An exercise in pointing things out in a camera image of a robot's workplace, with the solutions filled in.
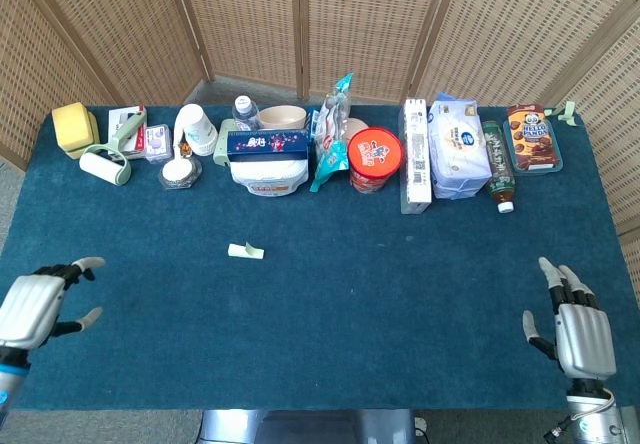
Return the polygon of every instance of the bottle cap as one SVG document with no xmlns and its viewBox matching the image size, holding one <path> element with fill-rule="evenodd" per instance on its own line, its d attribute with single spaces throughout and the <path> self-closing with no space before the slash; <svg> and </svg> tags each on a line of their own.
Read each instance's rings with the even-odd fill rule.
<svg viewBox="0 0 640 444">
<path fill-rule="evenodd" d="M 498 212 L 500 214 L 513 212 L 513 202 L 501 202 L 500 204 L 498 204 Z"/>
<path fill-rule="evenodd" d="M 252 102 L 249 96 L 238 96 L 236 98 L 236 109 L 241 114 L 247 114 L 251 111 Z"/>
</svg>

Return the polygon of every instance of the red can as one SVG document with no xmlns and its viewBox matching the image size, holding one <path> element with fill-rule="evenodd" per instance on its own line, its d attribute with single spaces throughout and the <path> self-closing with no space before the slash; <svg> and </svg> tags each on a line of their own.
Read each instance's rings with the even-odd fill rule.
<svg viewBox="0 0 640 444">
<path fill-rule="evenodd" d="M 347 149 L 351 185 L 363 193 L 384 186 L 402 164 L 402 144 L 392 132 L 369 127 L 355 134 Z"/>
</svg>

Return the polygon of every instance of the green bottle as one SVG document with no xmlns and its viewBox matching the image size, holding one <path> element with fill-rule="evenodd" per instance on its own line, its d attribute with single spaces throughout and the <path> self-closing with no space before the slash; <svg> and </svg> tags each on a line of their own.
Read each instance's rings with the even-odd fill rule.
<svg viewBox="0 0 640 444">
<path fill-rule="evenodd" d="M 516 180 L 513 177 L 500 124 L 496 121 L 483 121 L 482 131 L 487 142 L 487 154 L 491 164 L 491 179 L 487 188 L 493 200 L 498 203 L 498 212 L 501 214 L 512 212 Z"/>
</svg>

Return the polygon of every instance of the yellow sponge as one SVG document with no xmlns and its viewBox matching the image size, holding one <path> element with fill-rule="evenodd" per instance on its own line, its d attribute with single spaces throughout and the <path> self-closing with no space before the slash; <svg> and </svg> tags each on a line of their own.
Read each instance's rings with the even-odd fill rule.
<svg viewBox="0 0 640 444">
<path fill-rule="evenodd" d="M 51 111 L 58 146 L 72 159 L 79 159 L 87 146 L 100 143 L 93 114 L 80 102 Z"/>
</svg>

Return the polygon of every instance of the red lid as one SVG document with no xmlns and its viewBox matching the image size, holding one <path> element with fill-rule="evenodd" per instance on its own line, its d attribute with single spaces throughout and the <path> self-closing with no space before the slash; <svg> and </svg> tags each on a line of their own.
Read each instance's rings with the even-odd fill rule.
<svg viewBox="0 0 640 444">
<path fill-rule="evenodd" d="M 370 179 L 391 176 L 402 163 L 402 144 L 392 132 L 369 127 L 356 133 L 347 150 L 349 165 Z"/>
</svg>

